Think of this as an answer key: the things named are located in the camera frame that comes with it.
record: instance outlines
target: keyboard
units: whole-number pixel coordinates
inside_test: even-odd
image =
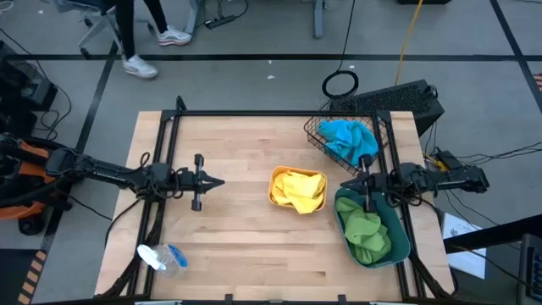
[[[519,275],[531,286],[517,284],[518,304],[542,304],[542,239],[537,236],[523,236]]]

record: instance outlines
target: black pants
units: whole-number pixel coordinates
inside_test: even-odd
[[[126,59],[136,54],[134,45],[134,0],[111,0],[117,7],[117,24],[122,38],[122,48]],[[160,0],[144,0],[160,33],[168,29]]]

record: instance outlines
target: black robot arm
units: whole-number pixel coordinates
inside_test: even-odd
[[[360,161],[365,167],[360,175],[340,185],[366,194],[369,197],[365,209],[374,212],[374,199],[379,196],[400,199],[419,198],[426,191],[432,191],[437,197],[438,191],[461,189],[463,191],[483,193],[489,182],[483,170],[476,166],[463,166],[447,172],[427,170],[419,164],[404,163],[391,173],[369,173],[373,160],[362,156]]]
[[[184,191],[193,191],[194,211],[202,209],[201,194],[224,183],[223,180],[213,178],[202,170],[204,160],[201,154],[195,156],[195,172],[189,171],[188,168],[173,170],[163,163],[145,165],[148,158],[149,154],[144,154],[140,167],[128,169],[94,159],[71,148],[61,148],[51,154],[45,164],[45,170],[47,175],[56,178],[91,178],[120,188],[129,188],[137,197],[151,200],[179,198]]]

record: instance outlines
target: yellow bowl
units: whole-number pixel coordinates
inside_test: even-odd
[[[269,201],[272,204],[274,204],[276,206],[279,206],[279,207],[284,207],[284,208],[296,208],[296,207],[294,207],[293,204],[279,205],[278,203],[276,203],[273,200],[273,196],[271,195],[271,191],[273,190],[274,179],[277,177],[277,175],[282,174],[282,173],[284,173],[286,171],[291,171],[291,172],[294,172],[294,173],[304,174],[304,175],[308,175],[308,176],[314,176],[314,175],[317,175],[317,174],[321,174],[323,176],[323,178],[324,178],[324,189],[322,190],[322,193],[324,194],[324,199],[322,200],[322,203],[320,203],[320,205],[316,208],[316,211],[319,211],[322,208],[324,208],[325,201],[326,201],[326,198],[327,198],[327,195],[328,195],[328,177],[326,177],[324,175],[324,173],[319,172],[319,171],[308,170],[308,169],[296,169],[296,168],[291,168],[291,167],[288,167],[288,166],[277,166],[275,169],[273,169],[273,173],[271,174],[271,180],[269,181],[269,190],[268,190],[268,198],[269,198]]]

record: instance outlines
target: green cloth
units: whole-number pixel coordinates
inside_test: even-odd
[[[363,207],[347,197],[339,197],[335,208],[345,224],[345,237],[360,263],[378,262],[391,251],[388,228],[376,213],[365,213]]]

